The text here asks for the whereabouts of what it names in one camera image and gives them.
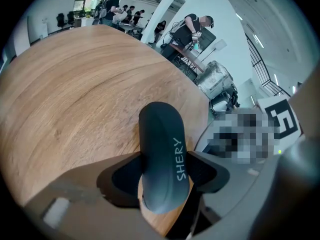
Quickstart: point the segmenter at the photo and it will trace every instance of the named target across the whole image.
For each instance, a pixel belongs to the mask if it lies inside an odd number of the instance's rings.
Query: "backpack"
[[[95,7],[94,10],[94,18],[95,19],[101,19],[104,18],[109,12],[110,10],[107,12],[107,2],[109,0],[101,0],[98,5]]]
[[[193,22],[197,21],[199,19],[199,17],[196,17]],[[172,29],[170,31],[170,34],[173,34],[175,32],[177,32],[178,29],[182,28],[183,26],[186,25],[185,20],[181,20],[178,24],[176,24],[175,26],[172,26]]]

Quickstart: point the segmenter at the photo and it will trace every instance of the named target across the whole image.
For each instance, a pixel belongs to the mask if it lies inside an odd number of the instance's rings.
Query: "man in black t-shirt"
[[[133,25],[137,25],[140,18],[143,18],[141,14],[143,14],[145,10],[137,11],[133,17]]]
[[[114,24],[112,20],[114,18],[115,13],[122,14],[124,12],[123,10],[117,9],[117,7],[119,7],[119,2],[120,0],[108,0],[106,2],[106,15],[101,19],[102,24],[113,27]]]
[[[174,27],[172,33],[172,41],[176,42],[184,48],[190,42],[198,42],[199,35],[202,32],[202,29],[205,27],[214,27],[214,19],[211,16],[197,17],[197,15],[191,13],[184,18],[179,26]],[[162,52],[168,61],[172,61],[179,52],[172,48],[170,45],[167,45]]]
[[[134,11],[135,7],[134,6],[130,6],[129,10],[126,11],[127,16],[125,17],[125,19],[122,21],[122,23],[129,23],[129,21],[131,21],[132,19],[132,12]]]

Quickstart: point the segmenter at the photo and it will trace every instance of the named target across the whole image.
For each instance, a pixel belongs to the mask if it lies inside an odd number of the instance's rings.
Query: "desk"
[[[134,25],[134,28],[135,28],[136,30],[141,31],[141,32],[145,29],[144,26],[138,26],[138,25]]]
[[[82,18],[75,18],[74,19],[74,27],[75,28],[80,28],[82,24]]]
[[[91,26],[92,23],[94,22],[94,20],[95,20],[95,18],[93,18],[93,17],[90,17],[90,18],[83,17],[83,18],[81,18],[81,27]]]
[[[1,75],[0,100],[0,169],[21,206],[72,168],[139,151],[138,116],[150,102],[179,111],[187,150],[208,122],[209,100],[197,86],[148,45],[106,25],[30,47]],[[141,211],[164,236],[182,208]]]
[[[128,31],[133,30],[135,28],[134,26],[131,26],[127,23],[120,23],[119,27],[124,29],[124,33],[128,33]]]
[[[185,65],[180,67],[180,64],[178,64],[177,68],[182,70],[185,67],[187,67],[185,71],[186,75],[188,75],[188,73],[191,73],[189,70],[196,70],[196,74],[198,74],[197,70],[199,70],[202,73],[205,71],[205,65],[190,50],[173,43],[170,43],[169,45],[179,52],[179,61],[182,61],[183,63],[185,63]]]

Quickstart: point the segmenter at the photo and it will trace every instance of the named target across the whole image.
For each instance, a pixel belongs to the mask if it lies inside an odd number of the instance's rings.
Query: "white wall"
[[[61,28],[57,26],[56,17],[63,13],[67,20],[67,14],[74,9],[75,0],[35,0],[24,13],[29,16],[29,40],[30,43],[40,38],[42,34],[42,20],[47,19],[48,33],[55,32]]]
[[[282,72],[276,70],[275,68],[267,67],[271,80],[276,83],[276,78],[278,80],[279,86],[284,89],[288,94],[293,95],[292,86],[296,86],[298,81],[292,76],[287,76]]]
[[[16,55],[15,51],[15,45],[14,45],[14,35],[11,34],[11,36],[8,38],[8,41],[6,42],[3,50],[2,50],[2,58],[3,58],[3,65],[1,67],[1,71],[6,69],[6,67],[9,65],[13,57]]]
[[[214,20],[214,27],[207,29],[216,36],[216,40],[199,56],[199,59],[204,59],[213,51],[214,44],[224,39],[227,46],[220,51],[214,51],[204,60],[204,63],[216,60],[224,65],[237,87],[251,78],[252,64],[247,39],[230,2],[228,0],[188,0],[176,13],[166,31],[171,29],[174,22],[181,21],[191,13],[198,17],[209,15]]]
[[[250,96],[254,97],[256,94],[256,88],[253,84],[253,81],[251,79],[248,79],[240,86],[237,86],[237,90],[238,90],[238,103],[240,103],[241,105],[240,107],[241,108],[253,107],[253,103],[250,98]]]
[[[28,17],[23,17],[19,20],[13,30],[13,43],[15,54],[19,56],[24,51],[30,48],[28,35]]]

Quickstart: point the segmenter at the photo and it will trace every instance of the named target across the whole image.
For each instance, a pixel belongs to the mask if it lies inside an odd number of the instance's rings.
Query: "wood grain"
[[[24,206],[74,167],[138,151],[138,115],[153,101],[179,111],[193,150],[207,125],[208,99],[147,45],[94,25],[22,53],[0,78],[0,169],[15,201]],[[182,207],[142,213],[165,235]]]

